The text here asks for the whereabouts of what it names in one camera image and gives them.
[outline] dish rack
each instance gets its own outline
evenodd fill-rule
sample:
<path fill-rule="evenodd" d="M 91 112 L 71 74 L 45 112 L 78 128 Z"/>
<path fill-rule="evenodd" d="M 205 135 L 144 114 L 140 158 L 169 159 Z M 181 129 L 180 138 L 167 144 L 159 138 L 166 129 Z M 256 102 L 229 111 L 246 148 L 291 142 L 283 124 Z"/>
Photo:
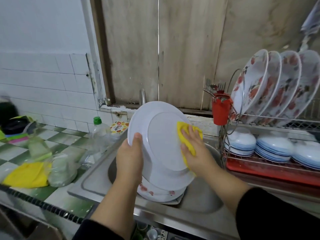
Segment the dish rack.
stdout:
<path fill-rule="evenodd" d="M 240 109 L 240 112 L 236 115 L 237 120 L 231 121 L 229 118 L 228 123 L 221 127 L 219 133 L 219 148 L 221 153 L 222 165 L 224 166 L 224 168 L 241 173 L 265 176 L 274 179 L 303 183 L 317 187 L 320 186 L 320 170 L 305 167 L 295 162 L 293 159 L 290 159 L 290 161 L 287 163 L 271 162 L 260 157 L 255 152 L 252 156 L 248 157 L 238 156 L 232 154 L 229 150 L 224 148 L 224 143 L 226 140 L 229 144 L 228 135 L 232 134 L 239 125 L 250 125 L 252 127 L 262 129 L 272 128 L 272 126 L 270 125 L 258 125 L 254 122 L 250 124 L 244 124 L 240 122 L 239 118 L 245 115 L 255 116 L 258 118 L 260 117 L 288 121 L 288 124 L 279 127 L 282 128 L 282 131 L 290 132 L 290 130 L 301 130 L 312 133 L 319 133 L 320 136 L 320 98 L 314 98 L 307 106 L 305 111 L 297 119 L 257 116 L 242 113 L 241 110 L 242 108 Z M 294 139 L 293 142 L 297 142 L 299 140 L 305 141 L 306 139 Z"/>

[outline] yellow sponge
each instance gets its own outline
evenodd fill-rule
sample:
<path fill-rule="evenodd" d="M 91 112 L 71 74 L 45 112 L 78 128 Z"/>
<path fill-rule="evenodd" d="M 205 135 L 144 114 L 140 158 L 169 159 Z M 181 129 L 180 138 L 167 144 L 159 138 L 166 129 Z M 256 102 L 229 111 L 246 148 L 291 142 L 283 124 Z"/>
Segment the yellow sponge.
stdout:
<path fill-rule="evenodd" d="M 51 167 L 51 164 L 44 162 L 24 163 L 13 170 L 2 183 L 18 188 L 47 186 L 48 173 L 46 167 Z"/>
<path fill-rule="evenodd" d="M 203 135 L 202 135 L 202 130 L 199 129 L 196 126 L 192 126 L 193 131 L 197 130 L 199 132 L 200 138 L 202 140 Z M 181 143 L 186 144 L 186 146 L 188 147 L 189 151 L 191 152 L 191 154 L 193 156 L 196 155 L 196 150 L 193 148 L 193 146 L 191 145 L 191 143 L 182 135 L 181 130 L 184 130 L 188 135 L 189 135 L 189 124 L 182 122 L 182 121 L 178 121 L 177 122 L 177 130 L 178 130 L 178 137 L 181 141 Z M 188 162 L 186 160 L 186 157 L 182 154 L 183 156 L 183 161 L 186 164 L 186 166 L 188 167 Z"/>

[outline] green and white checkered tile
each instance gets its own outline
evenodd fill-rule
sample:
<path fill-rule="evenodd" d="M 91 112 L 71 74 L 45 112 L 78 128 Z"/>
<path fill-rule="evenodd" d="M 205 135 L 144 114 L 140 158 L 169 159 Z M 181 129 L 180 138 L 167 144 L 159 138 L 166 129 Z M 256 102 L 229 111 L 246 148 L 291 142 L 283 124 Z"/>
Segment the green and white checkered tile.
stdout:
<path fill-rule="evenodd" d="M 51 125 L 37 124 L 37 134 L 50 148 L 53 154 L 65 153 L 69 158 L 78 162 L 81 157 L 90 148 L 88 133 L 55 127 Z M 16 167 L 31 159 L 28 150 L 28 141 L 22 141 L 15 144 L 9 144 L 5 139 L 0 141 L 0 182 L 12 172 Z M 85 170 L 79 168 L 77 176 L 73 183 L 76 182 Z M 90 211 L 93 204 L 85 200 L 70 196 L 67 189 L 73 184 L 62 188 L 51 186 L 42 188 L 12 188 L 16 191 L 47 202 L 54 206 L 70 211 L 78 217 L 85 217 Z"/>

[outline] red utensil holder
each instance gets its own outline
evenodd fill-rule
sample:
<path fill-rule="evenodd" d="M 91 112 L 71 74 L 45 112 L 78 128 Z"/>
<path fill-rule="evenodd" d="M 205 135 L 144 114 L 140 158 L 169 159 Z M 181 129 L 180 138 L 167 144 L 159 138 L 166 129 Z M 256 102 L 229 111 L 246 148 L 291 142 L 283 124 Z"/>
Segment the red utensil holder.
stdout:
<path fill-rule="evenodd" d="M 229 112 L 233 103 L 229 95 L 215 94 L 212 98 L 212 116 L 215 125 L 226 125 L 229 119 Z"/>

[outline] sponge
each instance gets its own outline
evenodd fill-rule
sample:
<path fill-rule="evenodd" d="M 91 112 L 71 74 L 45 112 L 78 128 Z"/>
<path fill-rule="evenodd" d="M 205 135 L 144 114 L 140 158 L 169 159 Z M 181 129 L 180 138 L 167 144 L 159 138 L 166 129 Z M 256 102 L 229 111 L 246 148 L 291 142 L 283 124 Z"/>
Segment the sponge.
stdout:
<path fill-rule="evenodd" d="M 202 140 L 203 138 L 203 134 L 202 134 L 202 130 L 199 129 L 198 127 L 196 126 L 192 126 L 193 128 L 193 131 L 197 130 L 199 132 L 199 135 L 200 135 L 200 138 Z M 186 146 L 188 147 L 189 151 L 191 152 L 191 154 L 193 156 L 196 155 L 196 150 L 194 149 L 194 147 L 191 145 L 191 143 L 182 135 L 181 133 L 181 130 L 184 130 L 188 135 L 189 135 L 189 124 L 185 123 L 185 122 L 182 122 L 182 121 L 178 121 L 177 122 L 177 130 L 178 130 L 178 137 L 181 141 L 181 143 L 184 143 L 186 144 Z M 187 162 L 187 159 L 186 157 L 182 154 L 182 157 L 183 157 L 183 161 L 184 163 L 186 164 L 186 166 L 188 167 L 188 162 Z"/>

